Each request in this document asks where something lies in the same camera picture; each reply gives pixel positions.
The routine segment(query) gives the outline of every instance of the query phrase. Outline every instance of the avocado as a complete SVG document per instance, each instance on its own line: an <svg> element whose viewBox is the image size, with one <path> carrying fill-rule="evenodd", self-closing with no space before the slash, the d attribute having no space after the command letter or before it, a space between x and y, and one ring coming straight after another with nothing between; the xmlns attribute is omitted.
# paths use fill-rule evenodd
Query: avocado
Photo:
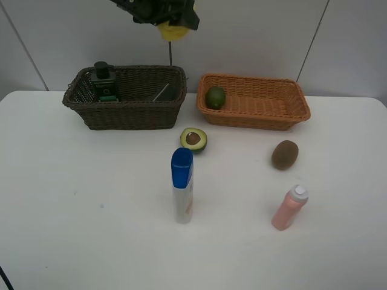
<svg viewBox="0 0 387 290"><path fill-rule="evenodd" d="M207 108L213 110L219 110L223 107L226 102L226 93L223 88L213 86L206 94L206 105Z"/></svg>
<svg viewBox="0 0 387 290"><path fill-rule="evenodd" d="M180 135L180 144L193 154L198 154L207 146L207 135L200 129L186 128Z"/></svg>

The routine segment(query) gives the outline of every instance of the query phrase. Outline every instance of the white cap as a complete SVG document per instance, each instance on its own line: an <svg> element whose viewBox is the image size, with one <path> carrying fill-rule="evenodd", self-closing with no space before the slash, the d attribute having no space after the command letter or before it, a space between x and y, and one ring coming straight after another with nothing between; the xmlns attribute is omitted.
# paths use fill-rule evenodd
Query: white cap
<svg viewBox="0 0 387 290"><path fill-rule="evenodd" d="M297 202L306 202L309 198L309 192L301 185L295 185L290 190L290 197Z"/></svg>

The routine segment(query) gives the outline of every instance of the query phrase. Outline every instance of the green bottle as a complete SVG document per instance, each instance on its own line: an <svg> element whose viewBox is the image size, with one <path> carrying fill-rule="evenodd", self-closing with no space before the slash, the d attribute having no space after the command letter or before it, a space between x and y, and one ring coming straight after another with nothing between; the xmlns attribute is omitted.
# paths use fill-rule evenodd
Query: green bottle
<svg viewBox="0 0 387 290"><path fill-rule="evenodd" d="M100 102L118 102L117 79L115 72L110 71L112 65L96 62L95 71L91 73L91 83Z"/></svg>

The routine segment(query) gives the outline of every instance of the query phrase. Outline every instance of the yellow object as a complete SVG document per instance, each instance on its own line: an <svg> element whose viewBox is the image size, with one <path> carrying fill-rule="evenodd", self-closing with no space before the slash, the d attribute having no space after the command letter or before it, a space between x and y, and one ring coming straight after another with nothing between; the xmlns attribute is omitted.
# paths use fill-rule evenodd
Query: yellow object
<svg viewBox="0 0 387 290"><path fill-rule="evenodd" d="M161 36L166 41L179 40L188 33L189 29L183 26L169 26L169 21L159 24L158 29L160 30Z"/></svg>

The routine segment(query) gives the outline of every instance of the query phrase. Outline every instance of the deodorant bottle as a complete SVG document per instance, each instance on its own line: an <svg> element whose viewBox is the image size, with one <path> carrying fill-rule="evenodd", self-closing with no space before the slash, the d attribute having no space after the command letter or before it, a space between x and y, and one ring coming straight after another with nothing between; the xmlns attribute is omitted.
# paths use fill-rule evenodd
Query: deodorant bottle
<svg viewBox="0 0 387 290"><path fill-rule="evenodd" d="M191 220L194 201L194 156L191 150L177 149L172 155L171 169L175 221L186 224Z"/></svg>

